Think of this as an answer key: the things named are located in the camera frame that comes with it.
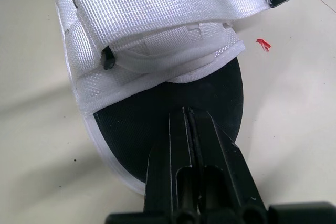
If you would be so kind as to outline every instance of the white strap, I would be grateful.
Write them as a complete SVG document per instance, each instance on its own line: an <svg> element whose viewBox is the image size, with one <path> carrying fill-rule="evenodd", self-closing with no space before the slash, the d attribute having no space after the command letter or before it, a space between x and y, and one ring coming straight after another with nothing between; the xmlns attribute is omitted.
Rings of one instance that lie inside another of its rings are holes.
<svg viewBox="0 0 336 224"><path fill-rule="evenodd" d="M266 0L75 0L77 16L98 50L132 36L194 22L241 19L269 8Z"/></svg>

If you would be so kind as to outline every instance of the red debris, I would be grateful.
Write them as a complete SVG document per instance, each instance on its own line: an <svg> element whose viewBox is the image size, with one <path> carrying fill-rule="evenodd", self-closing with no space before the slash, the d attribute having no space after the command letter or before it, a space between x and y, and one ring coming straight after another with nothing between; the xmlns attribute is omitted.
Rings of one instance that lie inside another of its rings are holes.
<svg viewBox="0 0 336 224"><path fill-rule="evenodd" d="M271 45L269 43L267 43L266 41L264 41L263 39L257 39L256 40L257 43L261 44L261 46L263 47L263 50L268 52Z"/></svg>

